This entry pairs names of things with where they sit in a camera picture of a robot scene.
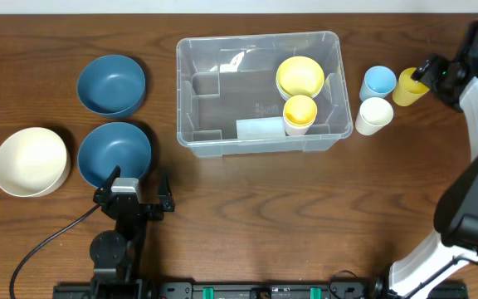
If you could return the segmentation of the pink cup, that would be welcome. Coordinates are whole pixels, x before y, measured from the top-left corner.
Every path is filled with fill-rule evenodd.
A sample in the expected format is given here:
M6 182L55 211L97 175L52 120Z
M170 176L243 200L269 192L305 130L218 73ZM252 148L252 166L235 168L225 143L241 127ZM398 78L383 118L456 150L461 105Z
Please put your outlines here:
M283 118L284 120L284 129L285 133L289 136L296 136L296 135L304 135L311 125L313 124L313 121L309 122L308 124L305 125L297 125L292 122L290 122L287 118Z

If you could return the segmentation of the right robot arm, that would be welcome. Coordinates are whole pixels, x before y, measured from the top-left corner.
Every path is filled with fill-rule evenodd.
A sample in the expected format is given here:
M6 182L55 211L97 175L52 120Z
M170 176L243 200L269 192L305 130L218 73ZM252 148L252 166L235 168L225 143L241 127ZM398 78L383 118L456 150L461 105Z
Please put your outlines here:
M471 164L438 201L431 234L373 280L367 296L466 298L466 285L448 278L466 265L478 267L478 58L432 54L412 79L465 116Z

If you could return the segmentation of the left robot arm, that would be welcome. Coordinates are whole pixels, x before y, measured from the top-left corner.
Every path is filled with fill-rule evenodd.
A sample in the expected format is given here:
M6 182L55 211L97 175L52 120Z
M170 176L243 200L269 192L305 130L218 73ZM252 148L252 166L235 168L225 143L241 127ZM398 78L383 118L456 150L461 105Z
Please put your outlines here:
M139 277L139 264L147 224L162 221L166 212L175 210L168 176L163 174L160 180L159 201L142 203L139 181L120 174L120 167L115 167L93 197L101 211L115 220L115 228L99 233L90 244L94 263L90 298L155 298L152 281Z

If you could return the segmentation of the small yellow bowl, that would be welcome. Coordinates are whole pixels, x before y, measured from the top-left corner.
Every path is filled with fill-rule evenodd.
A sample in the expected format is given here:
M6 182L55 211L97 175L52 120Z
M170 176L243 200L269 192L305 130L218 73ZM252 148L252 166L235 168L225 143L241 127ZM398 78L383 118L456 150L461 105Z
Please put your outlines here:
M290 98L315 98L324 86L325 75L320 64L307 56L293 56L283 61L276 71L276 84Z

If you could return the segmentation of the yellow cup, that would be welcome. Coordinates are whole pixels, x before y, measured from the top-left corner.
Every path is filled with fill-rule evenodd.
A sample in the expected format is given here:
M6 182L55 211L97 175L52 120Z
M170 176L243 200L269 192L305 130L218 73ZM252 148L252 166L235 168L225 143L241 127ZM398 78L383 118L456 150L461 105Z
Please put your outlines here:
M297 126L311 125L317 116L318 107L308 96L292 96L284 105L283 115Z
M412 74L416 69L416 67L410 67L400 74L398 83L392 93L393 102L397 105L409 106L429 91L427 86L412 79Z

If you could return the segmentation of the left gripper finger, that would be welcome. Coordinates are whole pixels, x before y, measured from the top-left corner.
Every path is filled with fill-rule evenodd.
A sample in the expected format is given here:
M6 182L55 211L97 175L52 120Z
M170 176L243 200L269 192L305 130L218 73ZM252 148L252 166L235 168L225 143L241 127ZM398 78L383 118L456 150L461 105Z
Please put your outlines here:
M164 212L174 212L175 202L169 186L168 172L163 171L158 187L159 204Z
M107 204L111 197L111 188L114 181L120 176L121 170L115 166L107 180L94 192L93 202L96 204Z

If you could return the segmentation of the light blue cup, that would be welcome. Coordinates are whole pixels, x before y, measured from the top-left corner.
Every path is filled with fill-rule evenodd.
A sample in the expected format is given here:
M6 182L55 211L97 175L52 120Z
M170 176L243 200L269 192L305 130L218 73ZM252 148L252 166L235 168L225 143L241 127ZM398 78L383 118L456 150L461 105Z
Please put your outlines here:
M391 93L397 84L395 73L385 66L373 66L369 68L363 79L359 98L365 101L368 98L385 98Z

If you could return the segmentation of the small white bowl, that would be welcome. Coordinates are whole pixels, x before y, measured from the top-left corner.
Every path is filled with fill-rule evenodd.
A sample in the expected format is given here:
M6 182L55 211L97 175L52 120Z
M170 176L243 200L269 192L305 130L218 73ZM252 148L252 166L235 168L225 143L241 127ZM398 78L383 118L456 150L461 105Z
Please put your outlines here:
M276 85L281 97L284 99L284 100L289 100L290 99L290 96L281 89L280 85Z

